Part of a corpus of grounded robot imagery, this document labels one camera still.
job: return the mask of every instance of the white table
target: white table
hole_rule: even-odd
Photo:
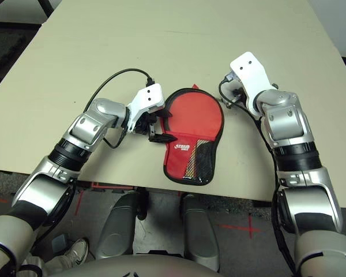
[[[0,170],[32,172],[116,71],[146,70],[165,97],[194,83],[218,96],[229,63],[245,51],[271,82],[299,95],[346,207],[346,68],[306,0],[63,0],[0,84]],[[100,96],[128,104],[144,82],[128,73]],[[256,128],[240,110],[224,114],[215,177],[206,186],[170,181],[166,147],[137,134],[115,151],[102,143],[80,179],[270,200],[272,161]]]

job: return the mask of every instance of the red case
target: red case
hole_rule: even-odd
[[[163,132],[177,140],[167,143],[165,175],[180,184],[208,184],[224,126],[219,102],[201,89],[183,88],[166,100],[166,109],[172,116],[162,119]]]

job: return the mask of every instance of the cable connector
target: cable connector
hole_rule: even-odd
[[[227,75],[225,75],[223,82],[228,83],[228,82],[232,81],[234,78],[235,78],[234,72],[228,73]]]
[[[153,78],[148,77],[146,82],[146,87],[150,87],[151,85],[155,84],[155,81]]]

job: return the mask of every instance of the floor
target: floor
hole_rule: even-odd
[[[8,63],[0,69],[3,78],[35,35],[36,30],[0,29],[0,32],[17,32],[26,37]],[[27,176],[0,171],[0,214],[9,208],[13,193]],[[87,237],[91,252],[95,251],[105,219],[121,193],[111,190],[79,190],[68,213],[50,235],[35,249],[43,259],[49,260],[53,253],[51,240],[66,233],[75,240]],[[169,253],[183,254],[183,228],[179,218],[179,192],[150,190],[151,206],[148,217],[136,219],[134,252],[145,253],[151,249],[164,249]],[[221,254],[220,273],[223,276],[290,276],[290,272],[278,251],[270,222],[270,208],[256,207],[251,200],[219,196],[199,195],[209,212],[215,228]],[[346,209],[343,209],[346,234]],[[293,251],[294,236],[285,233],[285,239]]]

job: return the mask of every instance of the sneaker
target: sneaker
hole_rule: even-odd
[[[76,241],[72,247],[65,253],[70,261],[72,266],[83,264],[88,255],[88,241],[84,238],[80,238]]]

